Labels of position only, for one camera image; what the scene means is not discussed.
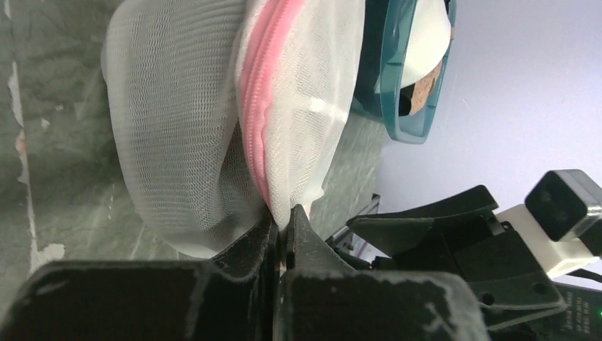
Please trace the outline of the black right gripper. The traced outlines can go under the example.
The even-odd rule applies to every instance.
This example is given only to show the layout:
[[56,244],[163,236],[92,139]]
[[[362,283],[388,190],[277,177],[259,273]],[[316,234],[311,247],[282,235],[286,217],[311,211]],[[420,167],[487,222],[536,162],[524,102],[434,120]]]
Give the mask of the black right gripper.
[[492,213],[485,185],[402,212],[357,215],[347,227],[390,257],[379,269],[461,277],[499,330],[562,312],[566,303],[526,243]]

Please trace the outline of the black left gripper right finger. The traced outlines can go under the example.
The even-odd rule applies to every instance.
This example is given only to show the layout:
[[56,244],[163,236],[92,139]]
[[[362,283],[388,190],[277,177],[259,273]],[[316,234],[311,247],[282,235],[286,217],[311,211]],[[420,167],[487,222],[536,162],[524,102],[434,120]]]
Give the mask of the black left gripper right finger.
[[279,340],[488,340],[481,309],[457,275],[359,271],[313,230],[302,206],[285,228]]

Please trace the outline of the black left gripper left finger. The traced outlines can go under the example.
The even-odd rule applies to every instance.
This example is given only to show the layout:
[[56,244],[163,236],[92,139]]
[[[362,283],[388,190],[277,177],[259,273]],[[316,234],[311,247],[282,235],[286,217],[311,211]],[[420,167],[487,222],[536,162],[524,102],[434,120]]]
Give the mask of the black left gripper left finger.
[[214,258],[54,261],[19,289],[2,340],[270,340],[278,230],[262,217]]

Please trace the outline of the pink rimmed mesh laundry bag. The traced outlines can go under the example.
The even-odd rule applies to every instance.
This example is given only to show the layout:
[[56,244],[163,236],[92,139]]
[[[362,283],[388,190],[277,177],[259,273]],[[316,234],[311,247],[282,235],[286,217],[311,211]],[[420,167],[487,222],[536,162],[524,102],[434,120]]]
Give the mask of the pink rimmed mesh laundry bag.
[[125,1],[102,69],[146,226],[208,259],[309,208],[349,117],[364,1]]

